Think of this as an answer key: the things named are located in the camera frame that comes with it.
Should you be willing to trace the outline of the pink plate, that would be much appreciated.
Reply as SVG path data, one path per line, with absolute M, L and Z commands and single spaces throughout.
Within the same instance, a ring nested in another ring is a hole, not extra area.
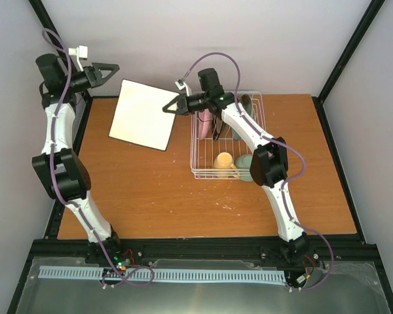
M 209 109 L 197 114 L 198 119 L 198 139 L 204 139 L 211 129 L 212 124 L 212 113 Z

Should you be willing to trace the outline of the yellow mug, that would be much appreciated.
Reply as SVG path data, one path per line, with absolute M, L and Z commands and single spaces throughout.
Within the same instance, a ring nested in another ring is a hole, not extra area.
M 228 152 L 221 152 L 217 155 L 213 163 L 213 169 L 218 179 L 240 178 L 233 162 L 233 156 Z

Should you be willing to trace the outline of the white square plate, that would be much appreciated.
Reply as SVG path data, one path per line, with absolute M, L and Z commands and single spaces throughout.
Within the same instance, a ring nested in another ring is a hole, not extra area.
M 124 79 L 109 136 L 165 151 L 175 115 L 162 108 L 178 95 L 177 92 Z

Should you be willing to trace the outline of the green ceramic bowl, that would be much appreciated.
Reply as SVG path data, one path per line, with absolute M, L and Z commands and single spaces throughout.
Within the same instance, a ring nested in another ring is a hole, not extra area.
M 250 166 L 252 163 L 251 154 L 243 154 L 235 160 L 235 166 L 238 169 L 239 179 L 245 182 L 252 182 L 252 176 L 250 174 Z

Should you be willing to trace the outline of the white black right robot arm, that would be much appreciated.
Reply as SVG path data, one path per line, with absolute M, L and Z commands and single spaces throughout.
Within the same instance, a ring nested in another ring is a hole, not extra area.
M 198 72 L 202 92 L 192 94 L 184 79 L 176 81 L 179 94 L 162 110 L 176 115 L 198 114 L 208 109 L 234 129 L 252 152 L 250 175 L 266 193 L 282 240 L 280 255 L 295 262 L 308 250 L 307 234 L 301 227 L 288 187 L 288 150 L 281 137 L 267 133 L 244 109 L 236 92 L 226 92 L 215 69 Z

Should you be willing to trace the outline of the teal floral plate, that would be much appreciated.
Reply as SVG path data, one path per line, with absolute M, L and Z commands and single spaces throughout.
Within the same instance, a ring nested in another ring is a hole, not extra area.
M 253 104 L 252 104 L 251 97 L 248 94 L 241 95 L 240 103 L 242 104 L 244 110 L 250 115 L 250 117 L 253 118 L 254 113 L 253 113 Z M 234 129 L 232 129 L 232 136 L 233 136 L 233 139 L 236 141 L 241 139 L 239 134 Z

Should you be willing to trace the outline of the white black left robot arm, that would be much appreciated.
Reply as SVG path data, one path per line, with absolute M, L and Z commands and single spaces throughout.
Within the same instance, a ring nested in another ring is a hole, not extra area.
M 117 64 L 92 63 L 77 73 L 64 71 L 58 57 L 43 54 L 35 63 L 43 77 L 40 88 L 47 116 L 47 135 L 41 154 L 31 164 L 47 194 L 69 209 L 86 231 L 91 258 L 120 262 L 121 241 L 92 199 L 90 175 L 73 149 L 75 98 L 78 93 L 105 84 Z

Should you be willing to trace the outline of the black striped round plate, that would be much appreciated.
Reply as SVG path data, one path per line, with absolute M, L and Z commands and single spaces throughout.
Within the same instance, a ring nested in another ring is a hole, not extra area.
M 217 141 L 220 138 L 222 131 L 224 130 L 224 123 L 222 119 L 217 116 L 213 117 L 212 120 L 212 140 Z

